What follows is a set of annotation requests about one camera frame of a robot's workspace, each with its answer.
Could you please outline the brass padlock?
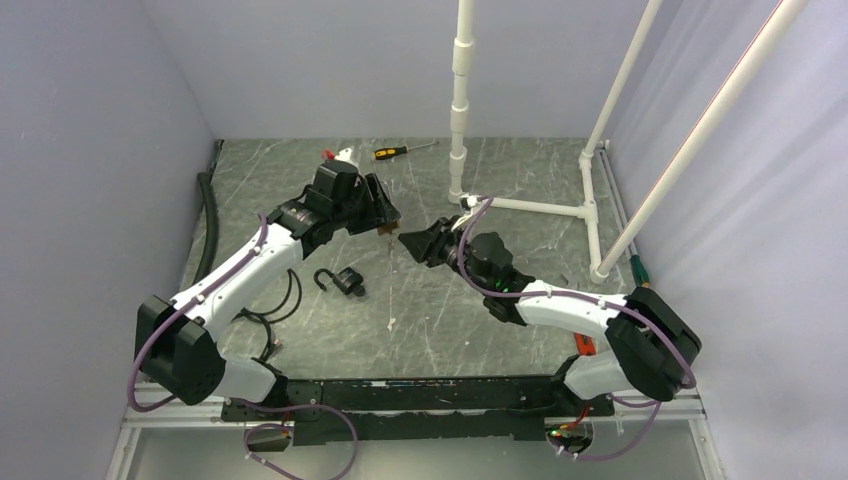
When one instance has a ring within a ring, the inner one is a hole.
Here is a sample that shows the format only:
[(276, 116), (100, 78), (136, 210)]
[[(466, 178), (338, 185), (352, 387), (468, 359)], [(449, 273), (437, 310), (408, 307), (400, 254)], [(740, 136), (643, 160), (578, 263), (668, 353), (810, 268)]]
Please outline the brass padlock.
[(397, 225), (395, 223), (384, 224), (384, 225), (380, 225), (376, 229), (376, 231), (377, 231), (378, 235), (388, 235), (388, 234), (391, 234), (396, 228), (397, 228)]

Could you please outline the black padlock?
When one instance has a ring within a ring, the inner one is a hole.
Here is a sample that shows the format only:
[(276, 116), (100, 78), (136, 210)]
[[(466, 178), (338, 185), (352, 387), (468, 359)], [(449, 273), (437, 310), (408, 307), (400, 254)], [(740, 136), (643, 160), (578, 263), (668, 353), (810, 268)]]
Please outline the black padlock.
[(328, 286), (321, 280), (322, 275), (328, 276), (331, 283), (345, 296), (364, 297), (366, 294), (364, 277), (352, 267), (346, 267), (337, 273), (326, 268), (316, 270), (313, 281), (322, 291), (327, 291)]

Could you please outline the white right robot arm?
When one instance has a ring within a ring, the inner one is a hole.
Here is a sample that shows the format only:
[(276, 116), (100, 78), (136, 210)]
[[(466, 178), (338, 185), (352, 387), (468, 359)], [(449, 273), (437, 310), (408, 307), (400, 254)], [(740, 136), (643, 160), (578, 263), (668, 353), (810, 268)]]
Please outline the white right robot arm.
[(398, 239), (415, 262), (445, 265), (462, 276), (503, 323), (559, 328), (606, 342), (607, 350), (573, 355), (553, 375), (557, 411), (574, 415), (590, 400), (624, 390), (668, 402), (694, 387), (692, 364), (702, 342), (654, 290), (639, 286), (626, 295), (603, 295), (554, 287), (521, 273), (497, 233), (469, 238), (458, 220), (440, 218)]

